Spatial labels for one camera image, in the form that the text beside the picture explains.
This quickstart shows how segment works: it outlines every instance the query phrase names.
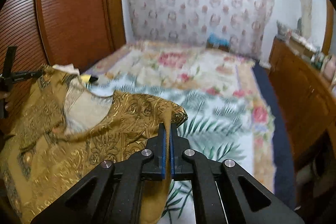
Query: bedspread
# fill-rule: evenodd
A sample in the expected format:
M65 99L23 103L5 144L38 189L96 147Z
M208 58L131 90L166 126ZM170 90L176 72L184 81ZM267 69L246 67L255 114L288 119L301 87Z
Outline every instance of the bedspread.
M122 47L88 73L105 74L112 83L128 74L129 80L117 89L180 104L189 118L179 135L187 137L193 149L213 160L237 160L273 191L274 118L260 94L253 66L251 59L220 50L138 42ZM108 92L115 85L96 91ZM190 223L192 202L190 183L173 181L160 223Z

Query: items on dresser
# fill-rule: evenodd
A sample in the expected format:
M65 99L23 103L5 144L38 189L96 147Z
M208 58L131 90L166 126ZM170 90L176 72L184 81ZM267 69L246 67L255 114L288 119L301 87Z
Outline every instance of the items on dresser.
M292 29L278 20L277 20L277 28L278 28L277 36L281 37L281 39L283 39L284 41L287 41L287 39L290 37Z
M269 62L270 81L283 111L296 167L309 148L336 121L336 99L315 68L275 38ZM334 150L336 136L329 133Z
M336 72L336 56L326 56L323 61L321 72L323 76L328 80L332 81L335 78Z
M313 45L309 44L304 37L296 37L294 34L288 40L288 44L292 49L295 49L299 54L312 58L318 51Z
M320 52L320 50L318 50L318 52L316 52L312 57L311 57L311 64L314 68L316 68L317 70L321 71L322 67L323 67L323 63L325 60L325 55L323 52Z

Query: gold fabric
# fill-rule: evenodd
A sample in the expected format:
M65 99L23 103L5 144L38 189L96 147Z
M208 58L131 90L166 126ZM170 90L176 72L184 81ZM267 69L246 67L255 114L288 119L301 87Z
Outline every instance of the gold fabric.
M110 110L99 124L85 132L64 134L64 99L70 81L78 76L49 66L43 70L0 158L9 200L23 223L30 223L102 160L119 162L144 149L146 140L157 135L159 123L169 131L171 122L180 125L187 119L184 109L173 102L115 91ZM141 223L159 220L169 184L169 177L145 183Z

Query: wooden cabinet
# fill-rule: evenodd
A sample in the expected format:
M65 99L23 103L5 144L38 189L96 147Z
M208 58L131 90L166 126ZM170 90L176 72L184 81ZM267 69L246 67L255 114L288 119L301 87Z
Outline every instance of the wooden cabinet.
M126 42L121 0L35 0L35 8L50 65L85 71Z
M269 78L297 160L335 119L336 100L320 73L276 38L269 62Z

